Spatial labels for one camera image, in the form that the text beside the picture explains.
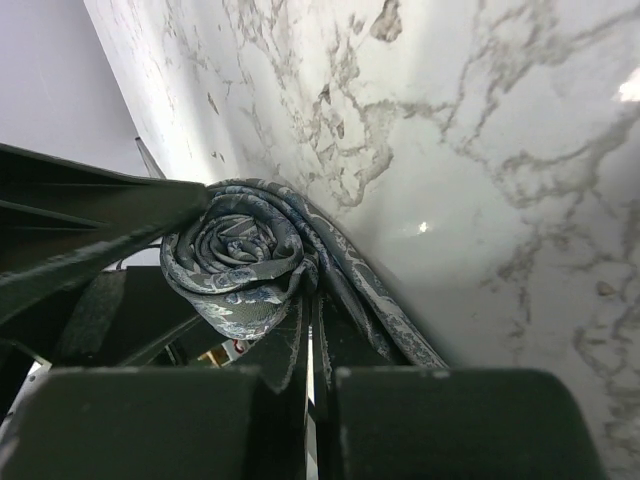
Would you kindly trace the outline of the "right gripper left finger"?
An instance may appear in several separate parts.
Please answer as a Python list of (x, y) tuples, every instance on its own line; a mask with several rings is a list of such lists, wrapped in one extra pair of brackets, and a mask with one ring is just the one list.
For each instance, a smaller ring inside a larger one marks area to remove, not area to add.
[(54, 368), (1, 441), (5, 479), (302, 479), (309, 306), (234, 364)]

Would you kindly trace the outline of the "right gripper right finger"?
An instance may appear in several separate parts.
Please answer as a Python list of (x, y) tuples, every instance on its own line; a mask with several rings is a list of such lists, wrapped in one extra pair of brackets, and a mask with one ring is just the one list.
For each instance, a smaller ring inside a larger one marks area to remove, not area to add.
[(390, 363), (324, 295), (312, 333), (323, 479), (605, 477), (574, 397), (550, 373)]

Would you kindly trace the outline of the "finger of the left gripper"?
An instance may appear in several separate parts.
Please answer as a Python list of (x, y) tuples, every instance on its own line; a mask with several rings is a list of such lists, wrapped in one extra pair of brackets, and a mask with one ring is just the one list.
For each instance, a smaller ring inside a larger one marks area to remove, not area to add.
[(199, 183), (135, 177), (2, 146), (2, 319), (89, 279), (195, 219), (206, 205)]
[(1, 412), (35, 363), (54, 368), (186, 365), (224, 342), (157, 266), (108, 270), (1, 324)]

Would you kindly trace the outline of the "blue grey floral tie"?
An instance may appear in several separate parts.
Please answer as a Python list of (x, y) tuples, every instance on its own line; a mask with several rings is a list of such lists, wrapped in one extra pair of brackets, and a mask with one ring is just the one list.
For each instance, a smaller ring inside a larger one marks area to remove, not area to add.
[(205, 211), (161, 242), (170, 287), (220, 334), (259, 340), (325, 283), (373, 349), (446, 363), (341, 231), (306, 197), (260, 179), (207, 187)]

